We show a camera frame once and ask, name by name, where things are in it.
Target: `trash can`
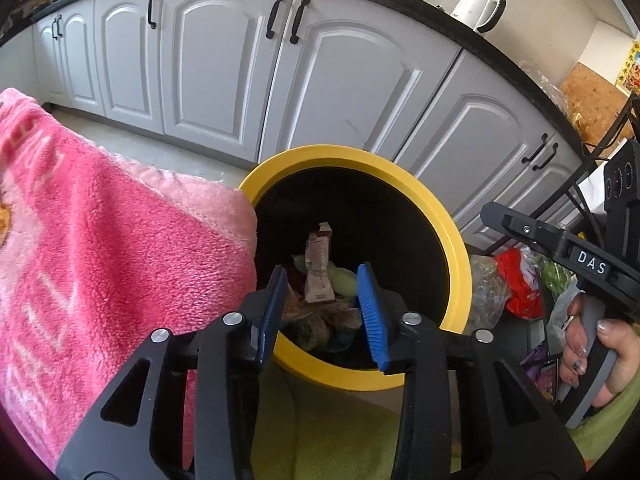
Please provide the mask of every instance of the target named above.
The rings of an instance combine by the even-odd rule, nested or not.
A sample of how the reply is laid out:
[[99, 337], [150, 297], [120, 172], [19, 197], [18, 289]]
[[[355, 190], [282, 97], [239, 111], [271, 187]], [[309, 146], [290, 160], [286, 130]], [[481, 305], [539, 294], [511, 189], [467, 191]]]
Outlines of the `trash can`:
[[[465, 245], [442, 204], [395, 164], [354, 148], [314, 145], [280, 153], [255, 168], [240, 189], [258, 218], [258, 288], [273, 267], [304, 252], [320, 222], [332, 228], [331, 261], [353, 271], [371, 262], [380, 286], [409, 310], [461, 333], [471, 304]], [[278, 334], [274, 359], [313, 383], [341, 390], [401, 386], [404, 376], [332, 364]]]

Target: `red plastic bag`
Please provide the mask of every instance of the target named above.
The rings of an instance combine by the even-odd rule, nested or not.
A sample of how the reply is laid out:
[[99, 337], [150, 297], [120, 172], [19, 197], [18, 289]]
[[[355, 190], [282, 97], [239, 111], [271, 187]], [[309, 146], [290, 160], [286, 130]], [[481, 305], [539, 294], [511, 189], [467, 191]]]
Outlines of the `red plastic bag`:
[[522, 254], [515, 248], [509, 248], [495, 257], [498, 272], [507, 280], [513, 295], [505, 304], [514, 316], [523, 319], [536, 319], [542, 316], [540, 291], [531, 290], [520, 270]]

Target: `white kettle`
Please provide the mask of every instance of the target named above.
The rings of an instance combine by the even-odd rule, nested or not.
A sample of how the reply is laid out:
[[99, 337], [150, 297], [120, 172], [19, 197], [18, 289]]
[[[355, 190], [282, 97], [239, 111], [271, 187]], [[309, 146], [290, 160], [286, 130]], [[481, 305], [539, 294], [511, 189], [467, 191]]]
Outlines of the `white kettle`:
[[451, 15], [483, 34], [495, 27], [506, 6], [507, 0], [460, 0]]

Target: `silver screw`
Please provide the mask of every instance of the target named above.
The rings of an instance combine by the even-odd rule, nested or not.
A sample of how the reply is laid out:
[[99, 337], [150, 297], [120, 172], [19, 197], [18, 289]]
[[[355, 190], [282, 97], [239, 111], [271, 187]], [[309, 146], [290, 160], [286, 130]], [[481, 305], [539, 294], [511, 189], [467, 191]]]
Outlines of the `silver screw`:
[[405, 325], [420, 325], [422, 316], [417, 312], [405, 312], [402, 314], [402, 322]]
[[239, 312], [229, 312], [225, 314], [225, 317], [222, 318], [222, 321], [225, 325], [234, 326], [239, 323], [242, 323], [242, 314]]
[[161, 343], [166, 341], [169, 337], [169, 331], [165, 328], [159, 328], [158, 330], [154, 330], [151, 334], [151, 341], [154, 343]]
[[490, 343], [494, 340], [494, 335], [489, 330], [482, 328], [476, 332], [476, 339], [481, 343]]

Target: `kettle handle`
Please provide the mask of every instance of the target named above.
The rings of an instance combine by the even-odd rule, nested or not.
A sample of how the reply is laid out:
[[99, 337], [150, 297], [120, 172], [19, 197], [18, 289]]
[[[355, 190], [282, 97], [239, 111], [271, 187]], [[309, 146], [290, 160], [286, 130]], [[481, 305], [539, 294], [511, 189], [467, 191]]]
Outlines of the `kettle handle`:
[[504, 13], [504, 9], [507, 7], [507, 0], [489, 0], [484, 10], [486, 11], [486, 9], [491, 4], [495, 5], [494, 11], [491, 13], [491, 15], [489, 15], [484, 23], [478, 23], [476, 25], [476, 31], [478, 31], [480, 34], [489, 32], [492, 28], [495, 27], [496, 23], [498, 23], [498, 20], [500, 20], [502, 14]]

